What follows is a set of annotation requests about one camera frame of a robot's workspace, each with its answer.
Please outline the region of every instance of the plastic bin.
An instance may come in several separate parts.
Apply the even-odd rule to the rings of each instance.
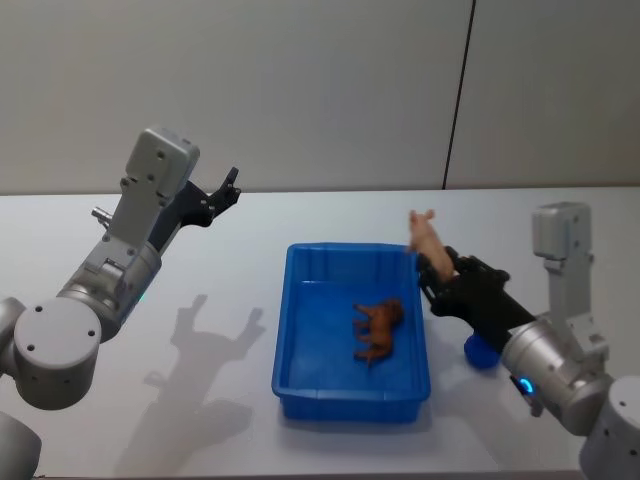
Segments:
[[[402,301],[391,356],[370,368],[354,359],[366,346],[354,303]],[[272,379],[287,418],[414,421],[431,385],[415,270],[401,245],[316,243],[289,247]]]

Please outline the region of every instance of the table surface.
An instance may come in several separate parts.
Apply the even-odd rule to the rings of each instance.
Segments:
[[[28,305],[55,296],[101,236],[91,208],[113,211],[117,200],[0,198],[0,290]],[[560,200],[592,206],[593,311],[611,373],[638,373],[640,188],[244,194],[210,229],[178,234],[128,323],[101,346],[81,402],[39,411],[3,377],[0,408],[42,437],[47,476],[575,469],[582,440],[548,413],[531,418],[504,369],[473,371],[462,350],[469,327],[433,317],[424,299],[432,392],[416,424],[289,422],[270,385],[290,244],[405,243],[407,212],[435,208],[443,241],[509,271],[508,292],[538,313],[547,277],[530,218]]]

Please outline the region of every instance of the robotic arm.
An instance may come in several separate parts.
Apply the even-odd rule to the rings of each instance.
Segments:
[[[534,317],[511,298],[509,275],[475,257],[447,253],[458,275],[442,283],[420,255],[420,287],[438,316],[465,320],[511,373],[534,416],[546,408],[570,433],[590,480],[640,479],[640,378],[606,373],[609,347],[590,305],[591,216],[559,203],[533,215],[533,248],[549,273],[550,311]]]
[[[238,201],[236,168],[211,196],[188,181],[199,156],[172,132],[145,130],[120,181],[115,213],[92,212],[105,234],[58,296],[31,308],[0,296],[0,375],[13,377],[27,403],[58,410],[82,399],[100,344],[131,314],[177,231],[208,227]],[[0,413],[0,478],[30,479],[39,452],[37,435]]]

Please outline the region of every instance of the brown toy horse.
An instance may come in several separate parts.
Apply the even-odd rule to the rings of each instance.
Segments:
[[[369,344],[368,350],[356,352],[354,356],[366,359],[370,367],[374,359],[384,358],[393,351],[393,327],[402,322],[404,310],[397,299],[387,300],[375,307],[354,305],[353,308],[367,316],[367,320],[354,319],[353,324],[356,338]],[[361,330],[364,329],[368,329],[369,333],[363,334]]]

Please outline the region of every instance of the blue led light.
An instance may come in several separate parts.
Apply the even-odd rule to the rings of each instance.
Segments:
[[[518,382],[520,382],[520,385],[522,385],[524,391],[527,392],[527,394],[533,394],[533,383],[531,383],[529,379],[521,378],[520,380],[518,380]]]

